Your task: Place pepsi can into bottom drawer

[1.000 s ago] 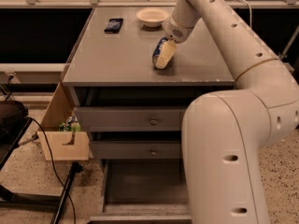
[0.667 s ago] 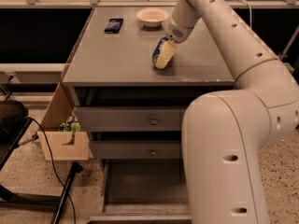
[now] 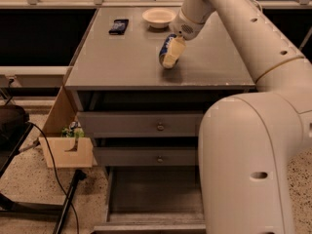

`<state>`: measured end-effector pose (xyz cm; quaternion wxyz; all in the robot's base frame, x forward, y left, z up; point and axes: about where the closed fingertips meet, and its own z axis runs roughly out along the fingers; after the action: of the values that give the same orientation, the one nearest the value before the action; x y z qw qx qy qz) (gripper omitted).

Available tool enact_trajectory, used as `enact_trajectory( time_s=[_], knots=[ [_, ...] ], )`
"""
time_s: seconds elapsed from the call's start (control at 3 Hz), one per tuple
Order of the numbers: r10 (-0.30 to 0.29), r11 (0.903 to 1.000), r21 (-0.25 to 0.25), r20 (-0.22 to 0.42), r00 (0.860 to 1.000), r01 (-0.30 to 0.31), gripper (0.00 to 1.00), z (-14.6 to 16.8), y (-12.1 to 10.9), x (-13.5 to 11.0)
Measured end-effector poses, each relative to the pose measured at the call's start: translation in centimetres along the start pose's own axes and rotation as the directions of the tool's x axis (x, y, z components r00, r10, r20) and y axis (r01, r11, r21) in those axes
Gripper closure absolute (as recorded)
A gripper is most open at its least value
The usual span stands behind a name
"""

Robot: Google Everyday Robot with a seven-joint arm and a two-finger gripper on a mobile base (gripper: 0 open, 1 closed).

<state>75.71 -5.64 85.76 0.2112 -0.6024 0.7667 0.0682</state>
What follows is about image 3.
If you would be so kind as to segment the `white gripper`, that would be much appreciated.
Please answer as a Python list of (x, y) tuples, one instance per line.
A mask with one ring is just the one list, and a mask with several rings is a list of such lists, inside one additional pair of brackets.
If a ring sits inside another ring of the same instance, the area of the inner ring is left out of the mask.
[(194, 39), (203, 27), (202, 23), (193, 22), (182, 10), (179, 10), (172, 21), (172, 32), (176, 38), (170, 43), (162, 66), (168, 69), (173, 68), (186, 48), (185, 40)]

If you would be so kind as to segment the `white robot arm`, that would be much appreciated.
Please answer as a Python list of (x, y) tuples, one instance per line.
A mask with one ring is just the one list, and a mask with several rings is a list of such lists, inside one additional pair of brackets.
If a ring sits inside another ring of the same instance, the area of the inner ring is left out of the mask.
[(312, 64), (251, 0), (184, 0), (171, 28), (192, 39), (212, 13), (256, 90), (219, 100), (201, 122), (207, 234), (295, 234), (288, 163), (312, 145)]

